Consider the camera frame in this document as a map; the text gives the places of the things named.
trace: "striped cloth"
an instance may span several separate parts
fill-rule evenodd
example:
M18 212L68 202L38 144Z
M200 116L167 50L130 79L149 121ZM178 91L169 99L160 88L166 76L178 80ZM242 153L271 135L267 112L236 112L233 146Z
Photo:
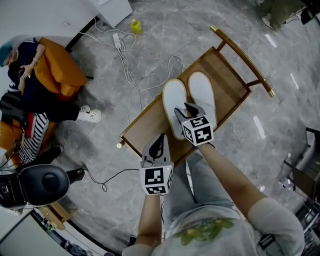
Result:
M18 92L18 90L14 89L14 83L12 81L10 81L8 92ZM45 113L34 115L36 120L33 137L28 138L25 131L23 131L22 134L22 145L19 151L22 164L27 164L36 159L49 125L49 120Z

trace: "green print on shirt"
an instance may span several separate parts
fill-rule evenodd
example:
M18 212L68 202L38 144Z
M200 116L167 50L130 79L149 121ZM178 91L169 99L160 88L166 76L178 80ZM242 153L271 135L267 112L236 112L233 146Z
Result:
M229 218L215 219L176 233L174 237L181 238L183 246L188 245L193 239L197 241L213 241L223 228L230 229L233 225Z

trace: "gray pants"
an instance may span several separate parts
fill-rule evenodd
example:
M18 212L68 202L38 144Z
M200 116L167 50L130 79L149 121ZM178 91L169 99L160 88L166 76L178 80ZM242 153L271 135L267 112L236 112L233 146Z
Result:
M164 196L163 220L167 231L182 213L201 206L233 208L234 203L202 155L195 152L187 159L194 195L190 189L186 162L174 169L170 192Z
M301 0L264 0L260 8L264 14L271 14L270 25L279 29L292 15L305 7Z

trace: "gray floor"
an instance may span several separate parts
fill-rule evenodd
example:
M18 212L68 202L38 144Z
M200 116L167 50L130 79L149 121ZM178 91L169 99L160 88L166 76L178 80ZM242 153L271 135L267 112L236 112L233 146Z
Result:
M137 0L133 15L117 28L129 31L131 19L142 21L143 33L127 52L132 73L140 88L161 83L167 77L167 62L179 55L188 67L219 38L209 31L211 24L222 29L258 66L275 90L270 98L257 86L242 106L215 133L216 148L236 164L264 192L291 210L302 197L278 183L289 171L283 160L295 161L306 146L305 128L320 128L320 26L313 20L303 26L292 21L274 32L260 20L254 0ZM98 23L100 29L108 26ZM110 34L90 33L112 44ZM274 48L265 34L269 34ZM125 40L130 45L132 40ZM245 81L253 75L231 51L223 50ZM132 91L113 48L83 36L73 48L73 57L88 75L94 76L79 94L77 103L102 110L98 124L66 121L55 132L65 152L55 163L72 169L83 163L99 181L122 169L138 168L139 161L128 149L117 149L119 134L128 125L127 108ZM171 77L181 72L172 60ZM145 108L161 88L141 92ZM130 121L140 113L138 97L129 112ZM257 116L266 137L262 139L253 117ZM144 192L137 171L127 171L108 183L104 193L87 176L71 186L68 196L79 211L73 221L102 244L121 251L130 234L135 234Z

